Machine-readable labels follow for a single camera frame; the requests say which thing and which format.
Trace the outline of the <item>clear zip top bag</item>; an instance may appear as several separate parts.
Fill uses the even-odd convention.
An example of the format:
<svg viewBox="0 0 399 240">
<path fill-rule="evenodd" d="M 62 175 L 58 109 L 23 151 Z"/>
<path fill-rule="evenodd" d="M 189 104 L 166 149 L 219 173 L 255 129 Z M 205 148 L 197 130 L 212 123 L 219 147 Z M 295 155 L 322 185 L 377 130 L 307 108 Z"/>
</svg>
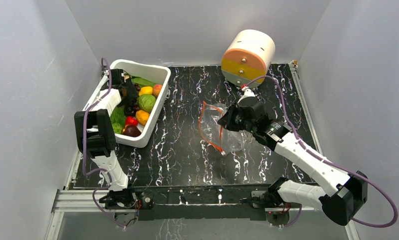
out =
<svg viewBox="0 0 399 240">
<path fill-rule="evenodd" d="M 244 150 L 253 141 L 253 136 L 246 131 L 229 131 L 218 124 L 218 120 L 228 111 L 222 103 L 202 103 L 199 117 L 201 137 L 223 156 Z"/>
</svg>

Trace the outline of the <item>dark purple grape bunch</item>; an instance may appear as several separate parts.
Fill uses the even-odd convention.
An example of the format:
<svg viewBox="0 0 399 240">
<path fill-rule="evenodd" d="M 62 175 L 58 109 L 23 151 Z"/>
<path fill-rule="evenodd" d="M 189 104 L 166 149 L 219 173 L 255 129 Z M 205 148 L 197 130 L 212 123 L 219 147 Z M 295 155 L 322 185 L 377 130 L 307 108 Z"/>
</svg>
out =
<svg viewBox="0 0 399 240">
<path fill-rule="evenodd" d="M 141 87 L 138 83 L 129 83 L 125 88 L 126 94 L 124 97 L 124 114 L 126 116 L 134 116 L 136 111 L 139 110 L 138 98 Z"/>
</svg>

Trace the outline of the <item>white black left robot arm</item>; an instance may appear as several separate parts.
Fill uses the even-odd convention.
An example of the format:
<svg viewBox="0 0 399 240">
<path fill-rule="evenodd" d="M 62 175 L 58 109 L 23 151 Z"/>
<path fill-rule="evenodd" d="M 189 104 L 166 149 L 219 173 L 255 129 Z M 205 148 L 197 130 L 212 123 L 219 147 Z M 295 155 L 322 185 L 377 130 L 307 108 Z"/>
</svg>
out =
<svg viewBox="0 0 399 240">
<path fill-rule="evenodd" d="M 100 173 L 108 193 L 99 199 L 106 209 L 131 209 L 138 201 L 115 153 L 116 136 L 111 121 L 113 110 L 126 96 L 121 93 L 130 75 L 123 69 L 104 71 L 107 83 L 98 98 L 84 111 L 74 114 L 76 140 L 82 154 L 82 173 L 88 177 Z"/>
</svg>

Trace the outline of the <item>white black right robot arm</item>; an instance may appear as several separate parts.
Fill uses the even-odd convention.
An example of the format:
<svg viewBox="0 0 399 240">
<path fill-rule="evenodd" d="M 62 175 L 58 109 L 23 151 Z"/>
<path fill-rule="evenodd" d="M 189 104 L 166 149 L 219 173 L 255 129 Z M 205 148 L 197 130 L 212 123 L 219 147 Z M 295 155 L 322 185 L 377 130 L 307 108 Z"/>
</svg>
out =
<svg viewBox="0 0 399 240">
<path fill-rule="evenodd" d="M 301 144 L 287 123 L 271 119 L 257 98 L 245 97 L 232 103 L 217 123 L 225 130 L 252 134 L 258 143 L 294 163 L 317 183 L 280 177 L 262 195 L 251 197 L 255 208 L 297 203 L 323 211 L 334 223 L 346 226 L 366 202 L 368 185 L 363 173 L 358 171 L 355 176 L 322 162 L 323 157 Z"/>
</svg>

